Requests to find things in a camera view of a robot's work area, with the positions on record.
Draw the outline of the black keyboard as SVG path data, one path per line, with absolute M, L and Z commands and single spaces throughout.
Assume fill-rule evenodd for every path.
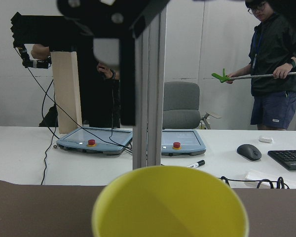
M 267 154 L 287 170 L 296 170 L 296 150 L 268 151 Z

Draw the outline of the yellow cup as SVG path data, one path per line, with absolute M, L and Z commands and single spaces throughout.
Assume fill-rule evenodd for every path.
M 150 166 L 125 173 L 99 194 L 96 237 L 246 237 L 246 209 L 226 183 L 203 171 Z

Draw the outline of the right teach pendant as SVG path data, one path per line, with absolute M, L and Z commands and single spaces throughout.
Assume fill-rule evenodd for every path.
M 206 146 L 197 130 L 165 129 L 161 136 L 162 156 L 196 156 L 206 152 Z

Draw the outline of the metal stick green tip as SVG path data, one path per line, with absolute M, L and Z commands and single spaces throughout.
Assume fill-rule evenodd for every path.
M 222 76 L 217 74 L 217 73 L 212 73 L 211 74 L 212 77 L 218 79 L 220 81 L 220 83 L 224 83 L 227 81 L 234 81 L 234 80 L 239 80 L 239 79 L 255 79 L 255 78 L 268 78 L 268 77 L 274 77 L 273 74 L 266 74 L 266 75 L 247 75 L 247 76 L 238 76 L 238 77 L 228 77 L 225 74 L 225 68 L 223 68 L 222 71 Z

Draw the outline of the black computer mouse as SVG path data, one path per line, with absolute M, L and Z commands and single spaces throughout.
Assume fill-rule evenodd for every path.
M 240 145 L 236 151 L 239 155 L 251 161 L 257 161 L 261 159 L 260 150 L 251 144 Z

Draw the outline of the black marker pen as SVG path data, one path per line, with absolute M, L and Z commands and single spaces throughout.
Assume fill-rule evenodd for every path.
M 205 160 L 200 160 L 200 161 L 198 161 L 196 163 L 193 163 L 193 164 L 190 164 L 190 165 L 188 165 L 186 167 L 188 167 L 188 168 L 198 168 L 198 167 L 203 166 L 204 164 L 205 164 Z

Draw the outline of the teach pendant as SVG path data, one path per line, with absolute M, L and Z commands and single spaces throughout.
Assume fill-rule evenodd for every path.
M 131 130 L 81 127 L 58 139 L 56 144 L 66 151 L 115 156 L 129 147 L 132 138 Z
M 165 129 L 161 136 L 162 156 L 196 156 L 206 152 L 206 146 L 197 130 Z

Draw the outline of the person in black jacket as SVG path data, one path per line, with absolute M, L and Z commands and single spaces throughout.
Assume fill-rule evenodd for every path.
M 247 0 L 255 26 L 247 66 L 228 77 L 252 75 L 251 124 L 259 130 L 287 130 L 296 112 L 296 33 L 267 0 Z

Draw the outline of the grey office chair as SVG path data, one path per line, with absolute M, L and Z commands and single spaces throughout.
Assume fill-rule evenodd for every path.
M 163 129 L 195 129 L 203 121 L 210 129 L 209 116 L 220 119 L 213 112 L 201 115 L 199 111 L 200 88 L 193 82 L 170 81 L 164 83 Z

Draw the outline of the left teach pendant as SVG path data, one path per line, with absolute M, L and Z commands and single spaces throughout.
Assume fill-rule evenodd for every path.
M 129 147 L 132 138 L 131 130 L 81 127 L 58 139 L 56 144 L 66 151 L 115 156 Z

